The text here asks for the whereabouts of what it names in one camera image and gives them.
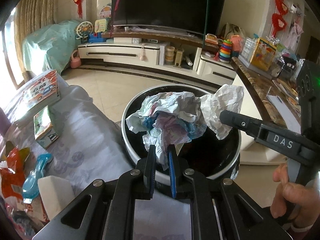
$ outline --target white crumpled paper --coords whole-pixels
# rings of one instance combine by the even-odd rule
[[[220,113],[229,110],[240,113],[244,89],[242,86],[224,84],[215,94],[201,97],[201,111],[207,126],[216,133],[219,140],[224,139],[231,127],[220,122]]]
[[[147,131],[142,137],[145,149],[155,145],[157,162],[166,170],[169,144],[187,143],[205,132],[200,105],[201,99],[191,92],[159,93],[146,97],[141,109],[127,117],[126,123],[134,133]]]

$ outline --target beige patterned curtain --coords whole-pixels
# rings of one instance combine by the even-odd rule
[[[14,41],[19,65],[25,81],[28,81],[30,78],[23,64],[23,40],[30,33],[54,23],[53,3],[54,0],[21,0],[16,6]]]

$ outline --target wooden shelf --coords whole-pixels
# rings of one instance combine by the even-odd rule
[[[104,32],[102,34],[103,38],[110,38],[110,32]],[[202,40],[196,37],[188,37],[182,35],[166,34],[166,33],[150,33],[150,32],[138,32],[138,31],[127,31],[124,29],[114,30],[112,32],[112,38],[142,38],[142,39],[152,39],[160,41],[170,41],[176,43],[182,43],[193,47],[202,48]],[[205,43],[203,49],[218,52],[219,47],[217,45]]]

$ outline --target black tv screen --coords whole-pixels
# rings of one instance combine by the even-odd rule
[[[113,25],[161,26],[204,34],[207,0],[112,0]],[[209,0],[207,33],[216,34],[224,0]]]

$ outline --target white drawer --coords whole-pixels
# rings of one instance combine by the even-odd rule
[[[144,48],[144,60],[140,60],[141,46],[87,46],[79,47],[80,58],[102,58],[105,62],[148,66],[159,62],[159,49]]]
[[[211,83],[222,86],[223,84],[231,85],[236,72],[225,64],[211,63],[209,61],[200,59],[199,66],[201,66],[201,79]]]

